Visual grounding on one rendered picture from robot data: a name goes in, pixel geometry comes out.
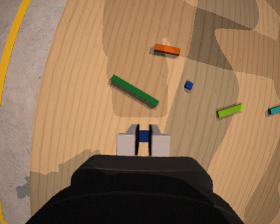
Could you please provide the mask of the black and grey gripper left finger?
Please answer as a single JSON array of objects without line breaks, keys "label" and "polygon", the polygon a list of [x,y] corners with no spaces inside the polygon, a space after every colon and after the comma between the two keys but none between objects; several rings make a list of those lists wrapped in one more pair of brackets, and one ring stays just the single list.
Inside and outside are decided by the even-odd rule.
[{"label": "black and grey gripper left finger", "polygon": [[[116,155],[138,156],[140,124],[131,124],[126,133],[116,135]],[[136,143],[136,152],[135,152]]]}]

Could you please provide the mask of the orange rod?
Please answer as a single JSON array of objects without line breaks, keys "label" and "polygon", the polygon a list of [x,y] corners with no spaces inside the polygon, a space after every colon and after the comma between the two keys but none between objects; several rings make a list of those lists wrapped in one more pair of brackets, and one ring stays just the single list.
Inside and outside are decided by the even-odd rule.
[{"label": "orange rod", "polygon": [[166,54],[171,54],[171,55],[175,55],[175,56],[180,55],[180,48],[175,48],[175,47],[156,44],[156,43],[155,43],[154,51],[161,52],[161,53],[166,53]]}]

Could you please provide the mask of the small blue cube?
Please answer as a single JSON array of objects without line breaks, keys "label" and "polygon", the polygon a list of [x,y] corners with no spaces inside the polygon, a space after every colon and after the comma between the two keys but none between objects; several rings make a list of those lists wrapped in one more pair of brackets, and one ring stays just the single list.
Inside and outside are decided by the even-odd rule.
[{"label": "small blue cube", "polygon": [[188,90],[191,90],[192,87],[193,87],[193,83],[187,81],[184,87],[185,87],[186,89],[188,89]]},{"label": "small blue cube", "polygon": [[149,130],[139,130],[139,142],[149,141]]}]

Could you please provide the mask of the turquoise rod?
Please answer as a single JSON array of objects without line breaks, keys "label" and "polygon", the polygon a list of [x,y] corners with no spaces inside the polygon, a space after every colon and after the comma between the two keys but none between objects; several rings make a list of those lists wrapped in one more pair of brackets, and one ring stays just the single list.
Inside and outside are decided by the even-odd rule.
[{"label": "turquoise rod", "polygon": [[280,105],[268,109],[268,114],[271,114],[271,115],[275,114],[275,113],[278,113],[278,112],[280,112]]}]

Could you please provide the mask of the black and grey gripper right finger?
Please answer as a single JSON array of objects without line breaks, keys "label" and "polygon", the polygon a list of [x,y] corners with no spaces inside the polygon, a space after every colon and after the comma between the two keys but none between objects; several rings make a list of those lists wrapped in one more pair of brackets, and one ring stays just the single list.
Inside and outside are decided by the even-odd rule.
[{"label": "black and grey gripper right finger", "polygon": [[169,134],[162,134],[157,124],[149,124],[149,156],[169,157],[169,152],[170,152]]}]

